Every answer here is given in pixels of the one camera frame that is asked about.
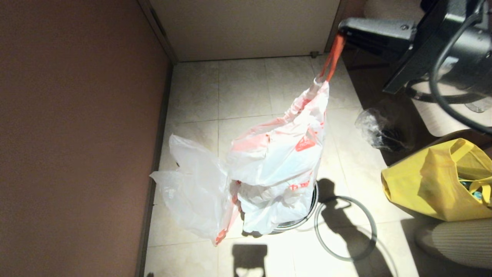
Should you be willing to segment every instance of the trash bag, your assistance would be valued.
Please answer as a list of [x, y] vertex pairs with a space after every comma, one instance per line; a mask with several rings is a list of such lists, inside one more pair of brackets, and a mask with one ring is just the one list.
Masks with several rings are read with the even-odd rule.
[[171, 135], [169, 148], [179, 169], [150, 176], [176, 222], [217, 245], [239, 213], [238, 185], [229, 181], [224, 164], [202, 145]]
[[399, 112], [393, 108], [369, 108], [359, 114], [355, 127], [360, 130], [364, 140], [376, 149], [390, 152], [410, 150], [413, 144], [406, 138], [408, 130], [397, 126], [397, 119]]
[[302, 219], [311, 206], [323, 152], [328, 82], [316, 80], [283, 117], [255, 126], [232, 141], [229, 177], [239, 180], [245, 232], [271, 233]]

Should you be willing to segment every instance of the clear plastic bag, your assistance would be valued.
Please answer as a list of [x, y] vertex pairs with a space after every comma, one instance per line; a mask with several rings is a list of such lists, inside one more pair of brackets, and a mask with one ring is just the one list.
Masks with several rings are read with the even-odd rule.
[[223, 163], [202, 145], [171, 135], [169, 147], [180, 168], [150, 176], [177, 223], [217, 245], [238, 213], [238, 185], [228, 180]]
[[376, 149], [390, 152], [410, 150], [413, 143], [407, 139], [408, 124], [403, 124], [404, 129], [397, 127], [395, 123], [400, 121], [400, 113], [395, 108], [388, 109], [387, 105], [384, 107], [362, 111], [355, 121], [355, 127], [360, 130], [364, 140]]

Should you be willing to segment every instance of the black cable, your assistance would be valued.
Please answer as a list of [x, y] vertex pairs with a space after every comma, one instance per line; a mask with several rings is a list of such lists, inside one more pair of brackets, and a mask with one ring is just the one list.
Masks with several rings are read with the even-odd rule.
[[431, 94], [434, 96], [436, 102], [441, 106], [441, 108], [451, 115], [454, 119], [460, 121], [461, 123], [465, 124], [466, 126], [478, 130], [480, 132], [483, 132], [487, 135], [492, 136], [492, 128], [484, 126], [482, 124], [479, 124], [462, 114], [458, 113], [455, 111], [453, 108], [449, 106], [449, 103], [446, 102], [444, 96], [441, 95], [439, 88], [437, 86], [438, 78], [439, 78], [439, 68], [441, 67], [442, 63], [446, 59], [447, 55], [451, 51], [451, 48], [453, 45], [456, 43], [458, 38], [464, 33], [466, 28], [469, 26], [473, 25], [477, 20], [482, 18], [482, 15], [480, 14], [480, 7], [482, 6], [484, 0], [481, 0], [477, 4], [477, 8], [475, 9], [474, 13], [470, 15], [468, 18], [465, 19], [463, 22], [463, 25], [458, 29], [456, 34], [449, 40], [448, 44], [444, 47], [444, 49], [441, 51], [439, 54], [439, 57], [437, 58], [437, 61], [435, 62], [434, 66], [432, 67], [432, 70], [430, 71], [430, 79], [429, 79], [429, 88]]
[[359, 208], [361, 208], [361, 210], [366, 214], [366, 216], [369, 219], [369, 224], [370, 224], [370, 229], [371, 229], [371, 238], [370, 238], [369, 246], [361, 254], [359, 254], [359, 255], [357, 255], [355, 257], [343, 257], [343, 256], [340, 256], [340, 255], [336, 254], [335, 252], [331, 251], [328, 248], [328, 246], [326, 246], [326, 244], [324, 243], [324, 241], [321, 239], [321, 235], [319, 234], [319, 229], [318, 229], [318, 218], [319, 218], [319, 214], [321, 213], [321, 210], [323, 209], [323, 207], [326, 207], [326, 205], [324, 203], [321, 203], [318, 206], [318, 208], [316, 209], [316, 214], [314, 215], [314, 231], [316, 232], [316, 237], [318, 237], [318, 241], [321, 244], [321, 246], [328, 253], [330, 253], [332, 256], [334, 256], [335, 258], [337, 258], [339, 260], [342, 260], [342, 261], [346, 261], [346, 262], [355, 262], [355, 261], [362, 260], [365, 257], [369, 256], [369, 254], [371, 254], [371, 252], [374, 250], [374, 248], [376, 248], [376, 242], [377, 242], [377, 227], [376, 227], [376, 222], [374, 221], [374, 218], [372, 217], [372, 215], [369, 212], [369, 210], [362, 203], [360, 203], [359, 201], [357, 201], [357, 200], [355, 200], [355, 199], [353, 199], [351, 197], [348, 197], [348, 196], [334, 196], [334, 197], [328, 198], [325, 201], [325, 203], [330, 202], [330, 201], [333, 201], [333, 200], [336, 200], [336, 199], [343, 199], [345, 201], [352, 202], [352, 203], [356, 204], [357, 206], [359, 206]]

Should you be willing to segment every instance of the tile floor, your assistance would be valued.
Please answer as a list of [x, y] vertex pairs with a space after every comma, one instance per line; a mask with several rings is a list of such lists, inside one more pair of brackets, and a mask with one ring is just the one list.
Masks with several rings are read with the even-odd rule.
[[[311, 84], [325, 58], [178, 64], [173, 73], [160, 170], [176, 169], [167, 144], [172, 133], [197, 141], [224, 159], [231, 140], [242, 131], [282, 114]], [[316, 238], [313, 218], [298, 229], [259, 238], [243, 236], [238, 218], [225, 240], [213, 247], [210, 241], [176, 225], [157, 189], [145, 275], [488, 276], [480, 270], [437, 260], [415, 246], [414, 230], [434, 220], [407, 213], [387, 201], [380, 181], [380, 172], [386, 167], [381, 153], [371, 148], [354, 127], [361, 111], [341, 61], [331, 82], [329, 128], [318, 180], [320, 191], [354, 197], [371, 211], [378, 242], [369, 257], [356, 263], [332, 257]], [[320, 221], [321, 235], [336, 253], [354, 255], [367, 246], [369, 222], [354, 206], [334, 203], [322, 213]]]

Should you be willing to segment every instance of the white plastic bag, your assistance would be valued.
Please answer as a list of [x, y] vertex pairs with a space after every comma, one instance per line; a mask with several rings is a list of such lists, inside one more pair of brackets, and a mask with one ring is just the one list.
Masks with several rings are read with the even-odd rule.
[[202, 145], [179, 136], [169, 138], [180, 168], [151, 174], [177, 223], [217, 245], [237, 215], [237, 187], [222, 162]]
[[229, 177], [242, 182], [238, 199], [244, 231], [268, 234], [309, 213], [323, 152], [328, 91], [327, 81], [315, 80], [284, 117], [233, 140], [227, 163]]

